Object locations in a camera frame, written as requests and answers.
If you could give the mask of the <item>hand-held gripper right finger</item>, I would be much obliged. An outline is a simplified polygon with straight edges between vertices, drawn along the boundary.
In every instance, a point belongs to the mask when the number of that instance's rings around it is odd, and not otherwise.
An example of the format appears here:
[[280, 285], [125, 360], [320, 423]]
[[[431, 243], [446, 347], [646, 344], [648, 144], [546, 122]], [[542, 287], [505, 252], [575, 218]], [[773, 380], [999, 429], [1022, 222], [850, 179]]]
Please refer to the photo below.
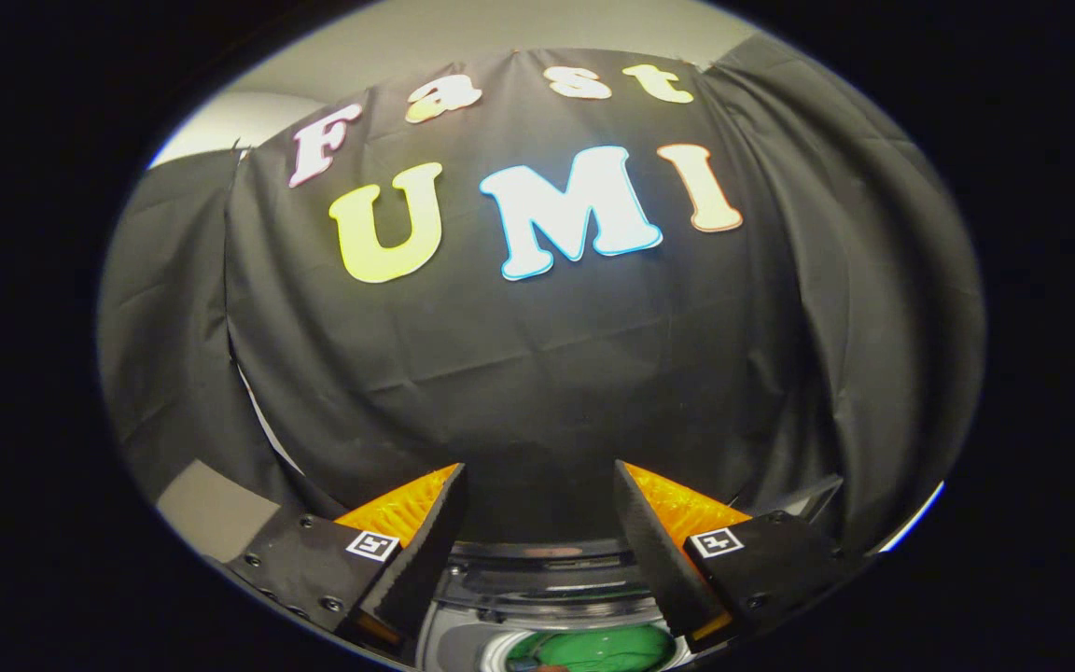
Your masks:
[[613, 500], [641, 580], [692, 653], [766, 635], [860, 573], [811, 506], [744, 513], [622, 460]]

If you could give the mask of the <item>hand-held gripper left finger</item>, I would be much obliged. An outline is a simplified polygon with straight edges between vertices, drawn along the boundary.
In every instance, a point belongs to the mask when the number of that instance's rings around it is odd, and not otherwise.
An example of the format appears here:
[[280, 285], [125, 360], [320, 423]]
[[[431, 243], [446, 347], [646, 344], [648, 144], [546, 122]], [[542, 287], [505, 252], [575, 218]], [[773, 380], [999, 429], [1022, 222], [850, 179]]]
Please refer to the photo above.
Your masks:
[[312, 628], [405, 650], [421, 635], [465, 510], [465, 464], [448, 464], [334, 519], [278, 511], [225, 567]]

